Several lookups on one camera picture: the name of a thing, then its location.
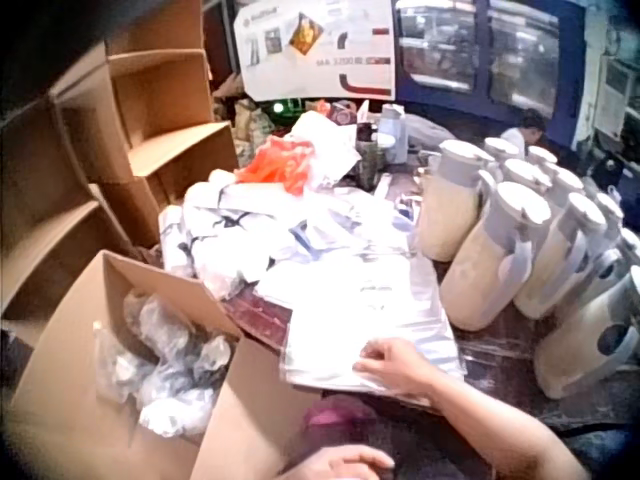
cardboard shelf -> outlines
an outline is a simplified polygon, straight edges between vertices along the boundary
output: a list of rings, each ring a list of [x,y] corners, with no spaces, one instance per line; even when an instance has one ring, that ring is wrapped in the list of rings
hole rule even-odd
[[[11,251],[2,257],[2,311],[18,293],[33,270],[78,223],[99,208],[90,200],[40,222]]]
[[[226,128],[225,122],[206,123],[151,138],[129,151],[129,162],[136,177],[148,177],[166,163],[203,139]]]
[[[147,50],[144,52],[122,53],[108,58],[109,71],[112,77],[128,75],[145,68],[161,65],[187,57],[201,57],[202,49],[166,49]]]
[[[202,1],[171,0],[106,42],[109,55],[202,48]]]

white fabric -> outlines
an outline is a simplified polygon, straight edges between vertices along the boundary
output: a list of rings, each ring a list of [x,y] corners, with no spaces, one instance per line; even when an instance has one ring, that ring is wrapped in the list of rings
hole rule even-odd
[[[525,152],[527,151],[527,146],[525,144],[522,133],[520,133],[519,128],[510,128],[509,130],[504,132],[502,135],[500,135],[500,138],[518,147],[518,150],[520,150],[520,153],[518,154],[517,158],[521,160],[525,160]]]

open cardboard box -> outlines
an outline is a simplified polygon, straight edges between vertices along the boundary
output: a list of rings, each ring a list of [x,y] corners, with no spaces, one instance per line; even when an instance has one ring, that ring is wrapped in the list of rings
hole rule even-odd
[[[161,438],[137,424],[132,405],[97,397],[92,324],[102,322],[131,351],[122,301],[132,287],[157,293],[207,330],[238,339],[201,445]],[[45,478],[269,479],[306,409],[319,398],[279,379],[278,357],[244,338],[197,280],[101,252],[59,305],[16,390],[7,431]]]

clear plastic bag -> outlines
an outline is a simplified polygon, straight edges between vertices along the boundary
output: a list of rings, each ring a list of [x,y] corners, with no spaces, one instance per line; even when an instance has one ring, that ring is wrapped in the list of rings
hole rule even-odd
[[[216,400],[212,388],[188,390],[144,407],[139,423],[166,438],[201,434],[209,425]]]
[[[189,367],[183,363],[164,363],[149,375],[136,394],[138,410],[152,403],[173,398],[195,386]]]
[[[155,365],[125,349],[100,322],[93,324],[98,395],[124,403],[138,391]]]
[[[193,376],[199,385],[211,384],[231,360],[231,345],[222,335],[202,347],[200,358],[193,365]]]
[[[189,342],[187,320],[163,304],[157,295],[146,301],[137,318],[126,318],[129,328],[162,360],[184,354]]]

shelf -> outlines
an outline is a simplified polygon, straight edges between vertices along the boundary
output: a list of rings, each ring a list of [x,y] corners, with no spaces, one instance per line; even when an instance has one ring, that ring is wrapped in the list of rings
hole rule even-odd
[[[147,50],[144,52],[110,55],[108,57],[109,72],[112,77],[119,77],[166,62],[174,62],[187,57],[201,57],[202,55],[202,49],[198,48]]]
[[[205,123],[146,140],[129,151],[134,176],[152,175],[181,153],[226,127],[226,122]]]
[[[99,207],[90,200],[39,223],[8,254],[2,257],[2,311],[16,296],[33,270],[78,223]]]

